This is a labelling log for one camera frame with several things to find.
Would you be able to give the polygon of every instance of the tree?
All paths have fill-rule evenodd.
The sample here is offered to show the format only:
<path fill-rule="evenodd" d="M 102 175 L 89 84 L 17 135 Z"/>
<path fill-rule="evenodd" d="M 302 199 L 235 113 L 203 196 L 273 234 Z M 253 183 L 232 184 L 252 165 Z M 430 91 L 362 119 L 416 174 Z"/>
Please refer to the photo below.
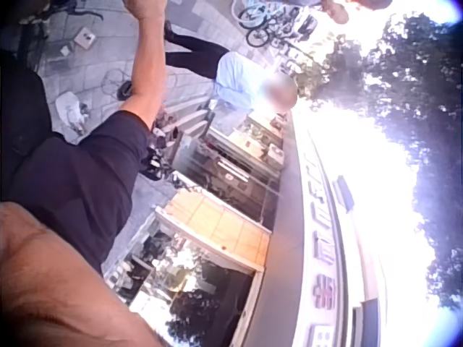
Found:
<path fill-rule="evenodd" d="M 452 28 L 423 14 L 386 24 L 378 47 L 362 58 L 357 43 L 338 37 L 311 90 L 317 102 L 373 117 L 388 139 L 419 166 L 415 210 L 434 248 L 429 293 L 459 307 L 463 294 L 462 61 Z"/>
<path fill-rule="evenodd" d="M 170 309 L 174 318 L 167 322 L 169 335 L 191 346 L 203 346 L 219 306 L 218 299 L 200 289 L 180 292 Z"/>

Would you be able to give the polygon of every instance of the dark shirt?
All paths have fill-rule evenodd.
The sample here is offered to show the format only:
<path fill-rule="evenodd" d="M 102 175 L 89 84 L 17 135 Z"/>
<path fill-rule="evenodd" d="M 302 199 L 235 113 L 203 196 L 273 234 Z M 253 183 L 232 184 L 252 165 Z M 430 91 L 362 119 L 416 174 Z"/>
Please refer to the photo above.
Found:
<path fill-rule="evenodd" d="M 17 172 L 9 200 L 70 243 L 101 273 L 132 209 L 132 191 L 145 156 L 148 128 L 117 111 L 78 145 L 54 136 Z"/>

